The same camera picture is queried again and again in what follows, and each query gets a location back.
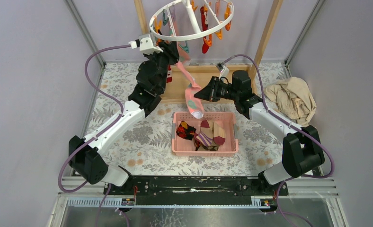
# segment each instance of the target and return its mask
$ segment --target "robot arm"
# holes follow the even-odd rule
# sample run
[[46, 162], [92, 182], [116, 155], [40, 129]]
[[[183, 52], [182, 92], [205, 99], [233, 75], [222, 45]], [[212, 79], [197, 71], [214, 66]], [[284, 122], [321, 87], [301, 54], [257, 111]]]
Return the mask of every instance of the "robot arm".
[[[218, 65], [220, 71], [226, 71], [224, 66]], [[260, 97], [252, 93], [251, 80], [243, 70], [235, 71], [232, 83], [225, 83], [222, 77], [212, 77], [209, 84], [196, 93], [195, 98], [217, 102], [221, 98], [234, 100], [237, 111], [268, 129], [279, 141], [283, 142], [282, 161], [271, 168], [259, 173], [259, 185], [271, 187], [291, 177], [299, 177], [304, 173], [324, 163], [323, 150], [309, 138], [292, 129], [291, 126], [301, 128], [317, 141], [320, 141], [318, 131], [313, 126], [302, 127], [274, 112], [279, 118], [287, 121], [285, 125], [272, 116], [264, 107]]]
[[[128, 129], [147, 117], [157, 107], [161, 100], [160, 95], [166, 89], [168, 67], [178, 62], [176, 42], [170, 44], [160, 42], [159, 46], [155, 46], [153, 40], [151, 35], [147, 34], [141, 36], [139, 40], [130, 42], [132, 48], [139, 47], [149, 60], [139, 66], [136, 76], [137, 85], [129, 95], [128, 101], [125, 102], [124, 112], [118, 111], [94, 132], [82, 139], [74, 136], [69, 142], [69, 155], [71, 155], [85, 141], [95, 138], [94, 141], [81, 149], [69, 163], [90, 184], [103, 181], [122, 186], [129, 177], [129, 173], [125, 169], [106, 163], [102, 157]], [[122, 117], [97, 137], [120, 114]]]

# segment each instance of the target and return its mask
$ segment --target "white connector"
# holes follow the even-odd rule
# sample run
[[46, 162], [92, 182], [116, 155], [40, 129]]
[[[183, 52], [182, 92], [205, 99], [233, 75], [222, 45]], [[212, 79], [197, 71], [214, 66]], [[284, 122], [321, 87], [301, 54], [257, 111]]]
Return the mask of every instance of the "white connector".
[[216, 67], [220, 71], [220, 76], [219, 76], [220, 79], [223, 77], [227, 77], [230, 70], [227, 68], [227, 66], [225, 66], [225, 64], [218, 63]]
[[149, 55], [155, 52], [163, 52], [160, 47], [156, 46], [155, 38], [151, 34], [141, 35], [139, 41], [139, 50], [144, 54]]

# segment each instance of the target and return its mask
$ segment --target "wooden frame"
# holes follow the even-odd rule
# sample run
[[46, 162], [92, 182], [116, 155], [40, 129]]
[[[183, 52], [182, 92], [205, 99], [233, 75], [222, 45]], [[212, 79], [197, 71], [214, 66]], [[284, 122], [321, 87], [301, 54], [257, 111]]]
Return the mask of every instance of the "wooden frame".
[[[139, 18], [139, 23], [141, 24], [142, 33], [146, 34], [149, 32], [149, 27], [146, 22], [142, 0], [134, 0], [134, 2], [135, 2], [136, 12]], [[269, 42], [275, 21], [277, 19], [278, 13], [280, 12], [280, 8], [282, 4], [283, 4], [283, 0], [273, 0], [273, 4], [272, 4], [272, 7], [270, 8], [269, 16], [267, 17], [265, 29], [263, 30], [258, 49], [256, 50], [256, 55], [255, 55], [254, 60], [257, 65], [259, 65], [260, 62], [262, 61], [263, 54], [265, 53], [267, 43]], [[255, 94], [258, 94], [258, 90], [255, 84], [255, 76], [256, 76], [257, 71], [254, 66], [229, 65], [227, 67], [230, 69], [230, 73], [232, 73], [235, 70], [247, 70], [249, 73], [249, 77], [251, 78], [252, 91]], [[204, 87], [209, 82], [210, 78], [213, 75], [219, 74], [216, 66], [214, 65], [212, 66], [188, 66], [188, 67], [185, 67], [185, 69], [191, 73], [191, 75], [197, 80], [198, 84], [201, 87]], [[187, 82], [186, 79], [182, 80], [182, 79], [178, 79], [178, 77], [182, 77], [182, 75], [176, 69], [176, 67], [173, 67], [173, 79], [174, 80], [173, 82], [167, 84], [166, 93], [161, 96], [162, 103], [179, 104], [179, 103], [185, 102], [185, 96], [184, 96], [185, 90], [179, 89], [179, 88], [187, 87], [189, 83]], [[230, 101], [221, 100], [219, 103], [230, 103]]]

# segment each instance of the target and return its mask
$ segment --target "red sock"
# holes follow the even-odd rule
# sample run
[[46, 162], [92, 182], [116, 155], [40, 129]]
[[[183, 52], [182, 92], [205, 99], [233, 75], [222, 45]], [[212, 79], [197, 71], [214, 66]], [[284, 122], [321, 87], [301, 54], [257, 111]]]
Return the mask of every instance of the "red sock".
[[171, 71], [171, 66], [169, 66], [169, 71], [167, 72], [167, 81], [166, 81], [166, 83], [171, 83], [172, 81], [173, 81], [172, 71]]

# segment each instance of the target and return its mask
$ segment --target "black mounting plate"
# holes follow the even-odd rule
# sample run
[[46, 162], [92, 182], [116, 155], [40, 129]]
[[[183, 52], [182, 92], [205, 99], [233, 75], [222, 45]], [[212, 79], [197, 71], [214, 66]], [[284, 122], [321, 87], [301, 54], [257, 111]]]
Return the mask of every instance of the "black mounting plate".
[[[109, 195], [133, 196], [136, 186], [136, 205], [251, 205], [251, 196], [273, 196], [279, 186], [261, 190], [257, 180], [245, 176], [130, 175], [122, 187], [112, 185]], [[280, 195], [288, 195], [287, 187]]]

